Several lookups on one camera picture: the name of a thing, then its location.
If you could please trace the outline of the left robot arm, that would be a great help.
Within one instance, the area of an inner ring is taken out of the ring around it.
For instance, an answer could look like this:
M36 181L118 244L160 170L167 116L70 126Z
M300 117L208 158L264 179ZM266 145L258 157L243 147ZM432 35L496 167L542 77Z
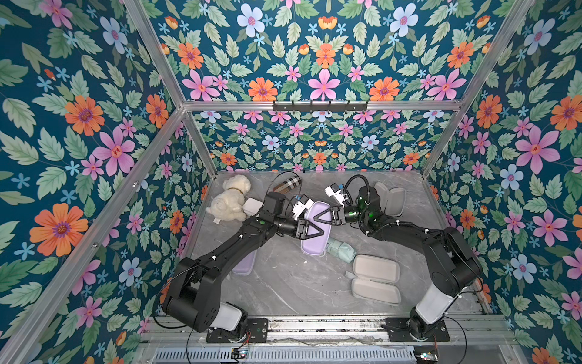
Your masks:
M269 192L259 212L243 221L221 246L198 259L180 260L174 277L166 284L163 312L198 333L221 329L244 335L248 314L221 300L226 276L277 234L300 241L324 236L324 230L311 221L283 215L284 201L285 195Z

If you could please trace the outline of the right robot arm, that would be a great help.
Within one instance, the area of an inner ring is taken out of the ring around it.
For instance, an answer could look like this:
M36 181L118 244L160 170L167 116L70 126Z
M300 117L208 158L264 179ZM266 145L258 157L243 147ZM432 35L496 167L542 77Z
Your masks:
M324 189L336 201L328 212L329 225L355 223L363 235L400 244L424 255L431 286L410 313L409 327L429 329L442 321L446 311L465 288L483 274L483 267L462 234L454 227L431 229L386 214L377 190L365 185L353 199L338 184Z

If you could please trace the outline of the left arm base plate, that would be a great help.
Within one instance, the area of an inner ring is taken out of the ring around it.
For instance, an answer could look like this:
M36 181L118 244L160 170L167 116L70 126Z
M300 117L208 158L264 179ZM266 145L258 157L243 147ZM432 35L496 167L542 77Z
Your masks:
M207 344L263 344L267 341L269 320L246 318L231 332L224 329L209 329Z

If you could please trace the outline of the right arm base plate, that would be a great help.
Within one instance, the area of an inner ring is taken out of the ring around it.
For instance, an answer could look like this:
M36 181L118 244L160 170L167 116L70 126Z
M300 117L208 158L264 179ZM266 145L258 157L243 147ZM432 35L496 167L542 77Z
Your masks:
M450 342L444 320L426 324L420 318L386 318L381 326L391 342Z

